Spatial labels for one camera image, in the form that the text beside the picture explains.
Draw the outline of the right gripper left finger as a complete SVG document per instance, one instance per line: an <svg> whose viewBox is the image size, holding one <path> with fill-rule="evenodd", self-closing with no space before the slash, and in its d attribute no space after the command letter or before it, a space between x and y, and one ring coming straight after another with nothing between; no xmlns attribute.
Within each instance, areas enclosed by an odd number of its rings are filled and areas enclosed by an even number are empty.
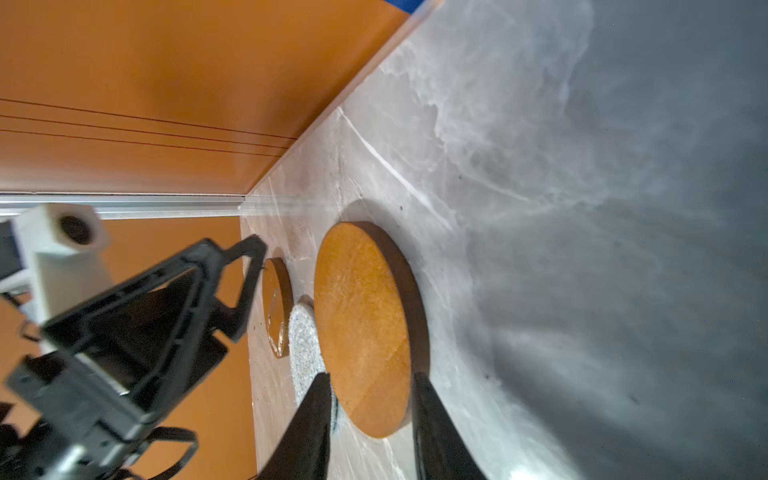
<svg viewBox="0 0 768 480"><path fill-rule="evenodd" d="M331 400L330 375L318 373L258 479L327 478Z"/></svg>

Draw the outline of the light blue rope coaster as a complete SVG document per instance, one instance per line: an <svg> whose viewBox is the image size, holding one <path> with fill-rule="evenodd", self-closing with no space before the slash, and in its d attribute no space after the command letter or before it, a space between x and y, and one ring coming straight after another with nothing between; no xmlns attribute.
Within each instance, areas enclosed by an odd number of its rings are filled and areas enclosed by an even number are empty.
<svg viewBox="0 0 768 480"><path fill-rule="evenodd" d="M289 317L289 347L291 377L295 404L299 406L317 374L326 371L321 353L313 308L297 303Z"/></svg>

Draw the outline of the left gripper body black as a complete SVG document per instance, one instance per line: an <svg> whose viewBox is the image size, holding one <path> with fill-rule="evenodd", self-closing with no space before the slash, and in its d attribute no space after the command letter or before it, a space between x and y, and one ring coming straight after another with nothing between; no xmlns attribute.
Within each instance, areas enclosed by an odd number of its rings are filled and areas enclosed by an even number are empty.
<svg viewBox="0 0 768 480"><path fill-rule="evenodd" d="M72 330L66 345L26 356L6 383L39 420L24 435L1 427L4 479L133 479L131 466L156 442L187 444L157 473L171 479L199 448L197 434L164 420L226 357L212 329L176 336L144 324Z"/></svg>

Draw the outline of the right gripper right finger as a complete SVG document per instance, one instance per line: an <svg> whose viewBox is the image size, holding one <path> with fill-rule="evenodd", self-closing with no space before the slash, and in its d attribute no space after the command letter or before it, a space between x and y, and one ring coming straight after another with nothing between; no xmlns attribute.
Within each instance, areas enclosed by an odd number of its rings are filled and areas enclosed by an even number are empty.
<svg viewBox="0 0 768 480"><path fill-rule="evenodd" d="M423 372L412 377L411 405L418 479L486 479Z"/></svg>

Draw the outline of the dark glossy wooden coaster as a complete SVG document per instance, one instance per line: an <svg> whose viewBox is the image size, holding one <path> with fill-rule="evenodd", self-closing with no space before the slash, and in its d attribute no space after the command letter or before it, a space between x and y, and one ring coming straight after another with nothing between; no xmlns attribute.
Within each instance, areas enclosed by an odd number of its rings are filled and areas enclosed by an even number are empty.
<svg viewBox="0 0 768 480"><path fill-rule="evenodd" d="M269 258L262 271L262 304L267 339L273 355L290 354L288 327L294 306L289 273L281 258Z"/></svg>

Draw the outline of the light wooden round coaster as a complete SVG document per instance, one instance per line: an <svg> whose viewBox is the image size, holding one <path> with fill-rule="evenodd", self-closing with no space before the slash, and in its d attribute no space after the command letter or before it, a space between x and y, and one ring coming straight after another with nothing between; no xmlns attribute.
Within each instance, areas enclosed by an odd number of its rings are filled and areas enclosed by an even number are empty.
<svg viewBox="0 0 768 480"><path fill-rule="evenodd" d="M314 307L332 388L365 435L386 438L411 418L411 383L430 370L426 313L400 248L371 222L341 222L317 257Z"/></svg>

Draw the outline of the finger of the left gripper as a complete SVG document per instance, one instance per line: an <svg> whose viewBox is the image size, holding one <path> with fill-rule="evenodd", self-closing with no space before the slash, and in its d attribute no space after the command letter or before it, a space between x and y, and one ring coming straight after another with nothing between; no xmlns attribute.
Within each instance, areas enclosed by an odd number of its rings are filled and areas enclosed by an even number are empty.
<svg viewBox="0 0 768 480"><path fill-rule="evenodd" d="M246 333L266 253L267 245L257 235L250 235L223 252L224 267L241 257L249 259L236 305L229 307L214 297L211 307L210 325L233 342Z"/></svg>
<svg viewBox="0 0 768 480"><path fill-rule="evenodd" d="M110 374L141 412L166 414L228 353L210 324L224 266L223 250L201 240L58 315L42 335Z"/></svg>

